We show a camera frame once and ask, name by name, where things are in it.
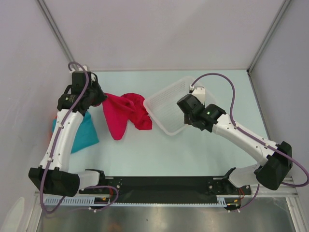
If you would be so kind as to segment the red t shirt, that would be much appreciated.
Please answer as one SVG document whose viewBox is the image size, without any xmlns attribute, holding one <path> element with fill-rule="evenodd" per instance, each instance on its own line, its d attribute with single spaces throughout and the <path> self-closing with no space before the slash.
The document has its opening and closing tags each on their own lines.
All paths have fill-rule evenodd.
<svg viewBox="0 0 309 232">
<path fill-rule="evenodd" d="M 107 126 L 112 138 L 119 141 L 123 138 L 128 121 L 141 131 L 153 128 L 152 120 L 144 107 L 145 98 L 137 93 L 126 93 L 116 96 L 108 93 L 102 103 Z"/>
</svg>

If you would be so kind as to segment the white plastic perforated basket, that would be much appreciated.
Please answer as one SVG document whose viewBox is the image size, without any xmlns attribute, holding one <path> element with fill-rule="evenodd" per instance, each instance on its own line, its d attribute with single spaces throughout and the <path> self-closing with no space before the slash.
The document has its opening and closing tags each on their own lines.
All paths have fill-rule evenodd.
<svg viewBox="0 0 309 232">
<path fill-rule="evenodd" d="M 185 76 L 147 97 L 143 102 L 152 120 L 169 136 L 176 135 L 187 127 L 177 101 L 189 93 L 193 81 L 195 78 Z"/>
</svg>

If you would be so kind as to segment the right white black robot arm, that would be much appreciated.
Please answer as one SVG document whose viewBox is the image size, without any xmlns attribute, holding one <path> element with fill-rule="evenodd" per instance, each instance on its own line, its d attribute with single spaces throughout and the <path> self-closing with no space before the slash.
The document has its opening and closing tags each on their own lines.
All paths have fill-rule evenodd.
<svg viewBox="0 0 309 232">
<path fill-rule="evenodd" d="M 205 106 L 192 94 L 182 97 L 177 105 L 184 114 L 186 124 L 222 136 L 257 162 L 245 168 L 230 169 L 223 181 L 226 193 L 234 194 L 240 187 L 252 184 L 261 184 L 270 190 L 279 188 L 292 167 L 291 161 L 279 154 L 292 155 L 292 147 L 288 143 L 277 144 L 262 137 L 256 141 L 237 129 L 225 110 L 215 104 Z"/>
</svg>

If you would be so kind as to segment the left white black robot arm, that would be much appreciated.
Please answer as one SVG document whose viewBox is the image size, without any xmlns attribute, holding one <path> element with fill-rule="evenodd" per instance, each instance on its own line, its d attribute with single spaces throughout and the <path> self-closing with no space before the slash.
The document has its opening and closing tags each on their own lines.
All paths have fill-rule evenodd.
<svg viewBox="0 0 309 232">
<path fill-rule="evenodd" d="M 107 95 L 102 91 L 98 77 L 91 71 L 74 71 L 72 84 L 58 99 L 54 132 L 39 167 L 30 168 L 28 177 L 45 194 L 73 197 L 88 186 L 102 193 L 107 182 L 102 171 L 88 169 L 79 174 L 69 173 L 73 143 L 85 115 L 91 106 L 102 104 Z"/>
</svg>

